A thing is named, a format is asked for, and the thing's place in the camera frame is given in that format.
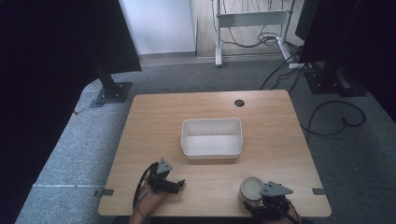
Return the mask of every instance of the metal bracket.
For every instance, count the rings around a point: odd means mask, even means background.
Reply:
[[[291,193],[293,193],[293,190],[283,187],[282,185],[272,181],[268,182],[268,184],[266,184],[264,188],[260,190],[260,195],[267,197],[276,197]]]
[[[102,190],[97,190],[94,196],[102,198],[103,195],[113,196],[113,193],[114,193],[114,189],[102,189]]]
[[[322,75],[321,72],[304,73],[309,89],[314,94],[338,93],[342,97],[366,96],[367,90],[364,86],[353,79],[346,79],[343,74],[337,74],[331,83],[323,81]]]
[[[335,197],[334,191],[330,189],[312,189],[312,192],[314,193],[314,195],[326,195],[328,198]]]
[[[105,88],[102,88],[99,92],[99,95],[96,98],[96,104],[116,104],[116,103],[124,103],[126,97],[128,96],[129,89],[131,89],[133,83],[132,82],[116,82],[116,85],[119,87],[117,93],[114,95],[110,95],[105,91]]]
[[[168,172],[170,170],[172,170],[172,166],[164,158],[161,158],[160,164],[157,168],[157,175]]]
[[[277,44],[288,63],[293,60],[285,46],[286,35],[289,30],[291,15],[295,0],[290,0],[289,8],[286,11],[253,12],[238,14],[220,14],[220,0],[217,1],[216,27],[218,28],[216,41],[216,66],[221,67],[221,36],[220,29],[227,27],[253,26],[253,25],[274,25],[281,24],[282,34],[278,38]]]

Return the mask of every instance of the black monitor stand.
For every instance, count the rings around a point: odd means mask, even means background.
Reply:
[[[96,100],[92,101],[91,107],[103,106],[104,104],[124,103],[133,83],[115,82],[110,74],[106,74],[94,54],[91,54],[90,60],[94,72],[103,85]]]
[[[346,23],[320,72],[304,73],[305,79],[313,93],[339,93],[341,96],[365,96],[367,90],[356,83],[341,64],[345,59],[351,31],[361,14],[364,1],[358,1],[347,16]]]

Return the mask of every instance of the white plastic container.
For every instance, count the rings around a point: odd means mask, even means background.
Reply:
[[[242,151],[239,119],[187,119],[181,131],[181,147],[187,158],[235,159]]]

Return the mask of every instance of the wooden table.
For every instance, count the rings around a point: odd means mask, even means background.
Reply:
[[[235,100],[245,101],[238,107]],[[191,161],[180,145],[185,119],[238,118],[243,150],[238,159]],[[327,217],[332,210],[322,189],[303,132],[286,91],[225,91],[137,95],[106,183],[103,216],[132,214],[134,191],[144,170],[164,157],[173,170],[167,177],[186,179],[154,216],[248,217],[238,197],[242,181],[257,176],[294,191],[287,195],[303,217]]]

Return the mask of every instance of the black cable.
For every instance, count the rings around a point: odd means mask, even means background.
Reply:
[[[223,0],[224,14],[227,14],[227,10],[225,9],[225,2]]]
[[[233,6],[235,5],[235,3],[236,3],[236,0],[233,1]],[[231,7],[230,13],[233,11],[233,6]]]
[[[293,83],[293,85],[291,86],[291,88],[289,90],[289,94],[293,91],[293,88],[297,84],[297,81],[300,78],[300,74],[303,72],[304,69],[305,69],[305,64],[303,65],[303,67],[301,68],[300,72],[298,73],[297,78],[294,80],[294,83]]]
[[[297,52],[297,51],[303,50],[303,46],[298,47],[296,45],[291,44],[289,41],[286,41],[286,40],[285,40],[285,43],[289,46],[290,50],[293,51],[293,52]]]
[[[350,106],[352,106],[353,108],[357,109],[357,110],[361,113],[361,122],[356,123],[356,124],[351,124],[351,123],[349,123],[349,122],[347,121],[346,118],[341,118],[341,121],[343,121],[344,127],[343,127],[341,130],[339,130],[339,131],[337,131],[337,132],[335,132],[335,133],[317,133],[317,132],[312,131],[312,130],[311,130],[312,119],[314,118],[315,114],[318,112],[319,109],[321,109],[324,105],[328,105],[328,104],[344,104],[344,105],[350,105]],[[353,105],[353,104],[351,104],[351,103],[348,103],[348,102],[344,102],[344,101],[329,101],[329,102],[326,102],[326,103],[323,103],[323,104],[319,105],[319,106],[314,110],[314,112],[313,112],[312,115],[311,115],[311,118],[309,119],[308,127],[307,127],[307,128],[305,128],[303,125],[301,125],[301,126],[302,126],[305,130],[307,130],[306,142],[309,143],[309,134],[311,134],[311,133],[316,134],[316,135],[321,135],[321,136],[324,136],[324,135],[335,135],[335,134],[341,133],[346,127],[353,127],[353,128],[360,127],[365,121],[366,121],[366,115],[365,115],[364,112],[363,112],[360,108],[358,108],[357,106],[355,106],[355,105]]]
[[[156,162],[152,163],[146,170],[143,172],[142,176],[140,177],[139,183],[137,184],[136,191],[134,192],[134,203],[132,204],[132,208],[136,207],[137,197],[139,195],[140,188],[142,187],[143,180],[145,179],[146,175],[148,174],[149,169],[156,165]]]
[[[276,206],[274,206],[271,203],[265,203],[265,205],[272,207],[273,209],[275,209],[280,215],[282,215],[283,217],[287,218],[291,223],[293,224],[300,224],[299,220],[294,219],[293,217],[291,217],[289,214],[284,213],[283,211],[281,211],[279,208],[277,208]]]
[[[264,80],[264,82],[262,83],[262,86],[260,87],[260,90],[262,90],[262,88],[264,87],[264,85],[265,85],[265,83],[268,81],[268,79],[270,79],[270,77],[271,77],[275,72],[277,72],[277,70],[279,70],[279,69],[283,66],[283,64],[285,64],[285,63],[286,63],[291,57],[293,57],[295,54],[296,54],[296,53],[291,54],[290,57],[289,57],[288,59],[285,60],[285,62],[283,62],[277,69],[274,70],[274,72],[272,72],[272,73]]]
[[[253,0],[250,0],[250,3],[251,3],[251,5],[253,6],[254,10],[255,10],[256,12],[259,12],[259,10],[257,10],[257,8],[254,7],[254,5],[253,5]]]
[[[213,0],[212,0],[212,18],[213,18],[213,27],[215,28],[215,32],[217,33],[218,30],[216,29],[216,23],[215,23],[215,8],[213,7]]]
[[[273,90],[273,89],[277,86],[277,84],[279,84],[279,81],[280,81],[280,80],[287,80],[287,79],[289,79],[289,75],[291,75],[291,74],[292,74],[294,71],[296,71],[298,68],[300,68],[300,67],[295,67],[295,68],[291,69],[287,74],[282,74],[282,75],[277,76],[276,83],[275,83],[275,85],[274,85],[273,87],[270,88],[270,90]]]
[[[296,208],[294,207],[294,205],[291,203],[291,202],[289,202],[289,201],[286,201],[289,205],[291,205],[291,207],[294,209],[294,213],[296,214],[296,217],[297,217],[297,223],[300,223],[300,219],[298,218],[298,213],[297,213],[297,210],[296,210]]]
[[[266,45],[266,46],[273,46],[274,44],[276,44],[276,41],[277,41],[276,36],[265,36],[265,35],[278,35],[278,34],[275,34],[275,33],[263,33],[263,32],[261,32],[261,33],[259,34],[259,36],[258,36],[259,42],[258,42],[257,44],[253,44],[253,45],[243,45],[243,44],[239,44],[239,43],[235,40],[235,38],[233,37],[233,32],[231,31],[231,28],[229,27],[228,29],[229,29],[229,31],[230,31],[230,35],[231,35],[231,38],[233,39],[233,42],[224,41],[224,40],[221,40],[221,42],[223,42],[223,43],[225,43],[225,44],[233,44],[233,45],[239,46],[239,47],[241,47],[241,48],[246,48],[246,49],[255,48],[255,47],[259,46],[260,44],[264,44],[264,45]]]
[[[260,4],[259,0],[256,0],[257,9],[262,11],[262,5]]]
[[[268,11],[271,11],[272,0],[268,0]]]

